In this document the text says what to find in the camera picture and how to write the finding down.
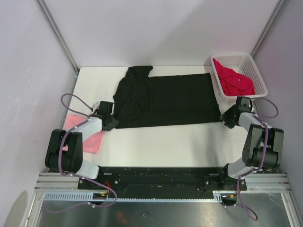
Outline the black t shirt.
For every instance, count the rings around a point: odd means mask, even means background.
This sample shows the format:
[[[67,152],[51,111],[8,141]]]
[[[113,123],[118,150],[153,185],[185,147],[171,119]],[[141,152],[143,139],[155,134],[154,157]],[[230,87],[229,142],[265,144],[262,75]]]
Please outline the black t shirt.
[[[152,70],[129,67],[120,80],[113,96],[118,129],[219,122],[209,73],[150,77]]]

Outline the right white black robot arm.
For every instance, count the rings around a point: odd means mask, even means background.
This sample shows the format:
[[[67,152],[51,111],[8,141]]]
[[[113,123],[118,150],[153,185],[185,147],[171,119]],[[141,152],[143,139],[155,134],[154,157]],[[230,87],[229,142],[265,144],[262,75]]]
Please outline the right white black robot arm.
[[[224,190],[231,189],[235,179],[277,169],[281,165],[284,131],[268,125],[252,108],[249,97],[238,96],[236,103],[221,115],[222,122],[229,129],[239,126],[247,132],[242,157],[227,164],[224,167],[226,173],[218,178],[218,184]]]

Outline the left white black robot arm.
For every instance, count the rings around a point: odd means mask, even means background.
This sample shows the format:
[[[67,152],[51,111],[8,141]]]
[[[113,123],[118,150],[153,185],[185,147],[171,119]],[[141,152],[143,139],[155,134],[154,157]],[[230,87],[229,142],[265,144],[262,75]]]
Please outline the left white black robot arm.
[[[51,133],[45,156],[45,166],[62,174],[76,174],[88,178],[94,189],[101,188],[105,178],[99,167],[83,159],[83,143],[101,132],[110,131],[118,125],[113,115],[114,103],[101,101],[92,115],[66,130],[55,129]]]

